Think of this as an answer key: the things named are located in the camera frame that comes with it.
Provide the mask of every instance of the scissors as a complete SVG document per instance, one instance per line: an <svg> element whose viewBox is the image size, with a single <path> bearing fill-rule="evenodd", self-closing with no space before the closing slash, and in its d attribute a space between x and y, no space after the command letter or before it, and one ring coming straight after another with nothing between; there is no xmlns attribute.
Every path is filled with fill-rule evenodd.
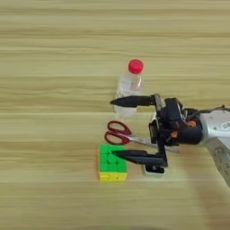
<svg viewBox="0 0 230 230"><path fill-rule="evenodd" d="M119 125L121 127L121 129L117 129L117 128L113 128L113 125ZM110 143L111 145L116 145L116 146L124 146L126 144L128 144L130 141L135 141L144 145L148 145L148 146L153 146L153 147L157 147L157 144L153 144L150 141L145 140L142 137L136 137L135 135L132 134L131 130L128 128L127 125L125 125L124 123L117 121L117 120L112 120L108 123L107 125L107 129L109 131L107 131L104 134L104 138L105 140ZM117 137L120 141L119 142L113 142L109 139L109 136L112 137ZM178 150L172 149L171 147L165 147L166 150L174 152L174 153L178 153Z"/></svg>

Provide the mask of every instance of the clear plastic bottle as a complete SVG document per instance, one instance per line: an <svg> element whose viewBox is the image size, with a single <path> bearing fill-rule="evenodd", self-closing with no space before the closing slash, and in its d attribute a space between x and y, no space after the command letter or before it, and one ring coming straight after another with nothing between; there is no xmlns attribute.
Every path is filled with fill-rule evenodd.
<svg viewBox="0 0 230 230"><path fill-rule="evenodd" d="M143 93L142 71L144 65L139 59L132 59L128 63L128 71L119 79L116 98ZM129 117L137 112L137 108L114 106L115 112L122 117Z"/></svg>

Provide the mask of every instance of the wooden table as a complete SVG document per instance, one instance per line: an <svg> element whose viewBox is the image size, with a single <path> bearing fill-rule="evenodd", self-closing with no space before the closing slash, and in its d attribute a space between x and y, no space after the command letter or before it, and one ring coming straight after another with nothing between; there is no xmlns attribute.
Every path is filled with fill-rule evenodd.
<svg viewBox="0 0 230 230"><path fill-rule="evenodd" d="M230 105L229 25L229 1L2 0L0 229L229 229L230 190L201 148L169 153L161 178L128 164L125 183L99 183L95 164L131 58L145 94ZM125 121L149 137L151 114Z"/></svg>

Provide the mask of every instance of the green cube face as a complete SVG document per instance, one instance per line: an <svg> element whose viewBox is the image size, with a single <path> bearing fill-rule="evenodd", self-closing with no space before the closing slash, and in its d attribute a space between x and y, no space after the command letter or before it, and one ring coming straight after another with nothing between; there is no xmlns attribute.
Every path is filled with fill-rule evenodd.
<svg viewBox="0 0 230 230"><path fill-rule="evenodd" d="M100 146L100 152L101 152L101 154L107 154L108 153L108 146L101 145Z"/></svg>
<svg viewBox="0 0 230 230"><path fill-rule="evenodd" d="M125 150L124 146L101 145L100 172L101 173L127 173L127 163L114 155L114 150Z"/></svg>
<svg viewBox="0 0 230 230"><path fill-rule="evenodd" d="M118 163L118 172L119 173L126 173L127 172L126 163Z"/></svg>
<svg viewBox="0 0 230 230"><path fill-rule="evenodd" d="M116 164L108 164L108 172L117 172L118 171L118 166Z"/></svg>
<svg viewBox="0 0 230 230"><path fill-rule="evenodd" d="M109 170L107 163L101 163L100 164L100 172L107 172Z"/></svg>
<svg viewBox="0 0 230 230"><path fill-rule="evenodd" d="M100 163L108 163L108 155L100 154Z"/></svg>

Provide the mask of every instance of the red scissor handle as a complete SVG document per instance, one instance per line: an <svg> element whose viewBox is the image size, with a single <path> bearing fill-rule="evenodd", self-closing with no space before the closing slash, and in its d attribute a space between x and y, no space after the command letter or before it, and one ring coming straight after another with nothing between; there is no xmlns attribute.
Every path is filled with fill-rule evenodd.
<svg viewBox="0 0 230 230"><path fill-rule="evenodd" d="M113 128L111 125L114 125L114 124L120 125L122 127L122 129ZM127 125L125 125L124 123L117 121L117 120L110 121L108 123L107 128L108 128L108 130L115 132L115 133L122 133L125 135L131 135L132 134L132 132L130 131L130 129L128 128Z"/></svg>
<svg viewBox="0 0 230 230"><path fill-rule="evenodd" d="M120 139L120 142L113 142L109 139L109 136L113 136L113 137L117 137ZM119 132L115 132L115 131L107 131L104 134L104 138L105 140L110 143L111 145L116 145L116 146L124 146L127 143L130 142L130 140L128 139L128 137L122 136L121 134L119 134Z"/></svg>

